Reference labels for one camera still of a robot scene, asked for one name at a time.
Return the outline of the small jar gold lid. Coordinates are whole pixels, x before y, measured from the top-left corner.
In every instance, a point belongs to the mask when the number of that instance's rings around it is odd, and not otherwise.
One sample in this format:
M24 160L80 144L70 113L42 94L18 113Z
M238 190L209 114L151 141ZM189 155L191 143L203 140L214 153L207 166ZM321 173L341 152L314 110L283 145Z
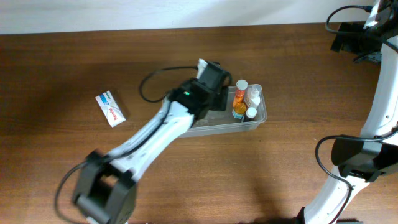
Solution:
M236 103L232 110L233 117L235 119L242 119L246 113L246 110L247 106L245 103L243 102Z

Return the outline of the white Panadol box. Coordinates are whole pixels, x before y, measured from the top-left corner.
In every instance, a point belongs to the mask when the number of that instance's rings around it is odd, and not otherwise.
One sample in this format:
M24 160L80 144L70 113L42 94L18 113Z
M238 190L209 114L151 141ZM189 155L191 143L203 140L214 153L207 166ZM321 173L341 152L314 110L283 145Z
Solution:
M112 128L125 122L126 118L110 91L96 96L95 100Z

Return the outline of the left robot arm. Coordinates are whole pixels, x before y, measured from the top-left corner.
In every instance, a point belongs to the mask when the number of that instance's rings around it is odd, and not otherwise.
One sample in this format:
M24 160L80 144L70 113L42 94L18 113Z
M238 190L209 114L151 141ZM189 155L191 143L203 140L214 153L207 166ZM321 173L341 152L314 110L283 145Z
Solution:
M93 151L81 170L72 203L89 223L127 223L136 185L162 151L209 111L224 111L231 74L199 60L197 75L169 90L158 113L132 138L105 155Z

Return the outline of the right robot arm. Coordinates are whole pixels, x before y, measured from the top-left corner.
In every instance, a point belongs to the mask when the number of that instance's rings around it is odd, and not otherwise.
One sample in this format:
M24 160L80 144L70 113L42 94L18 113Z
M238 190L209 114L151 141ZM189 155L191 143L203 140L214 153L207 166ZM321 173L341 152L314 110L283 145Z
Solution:
M356 54L381 66L373 104L358 137L334 135L315 146L315 158L328 179L302 207L294 223L338 223L350 201L378 177L397 172L397 0L357 6L369 13L364 24L343 22L331 49Z

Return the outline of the orange tablet tube white cap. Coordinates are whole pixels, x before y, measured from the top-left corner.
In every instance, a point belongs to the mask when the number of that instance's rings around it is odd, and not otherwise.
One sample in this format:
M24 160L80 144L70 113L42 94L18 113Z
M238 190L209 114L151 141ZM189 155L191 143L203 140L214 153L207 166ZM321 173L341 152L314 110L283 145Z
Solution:
M246 88L248 87L248 83L246 80L238 80L236 82L236 92L233 100L233 108L238 104L243 102L244 94Z

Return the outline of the dark brown syrup bottle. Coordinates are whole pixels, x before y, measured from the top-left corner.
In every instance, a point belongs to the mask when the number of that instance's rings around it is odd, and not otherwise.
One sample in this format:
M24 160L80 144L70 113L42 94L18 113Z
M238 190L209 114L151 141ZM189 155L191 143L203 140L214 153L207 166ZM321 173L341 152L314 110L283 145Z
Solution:
M246 114L244 115L243 121L250 122L253 121L257 115L257 109L254 107L250 107L246 110Z

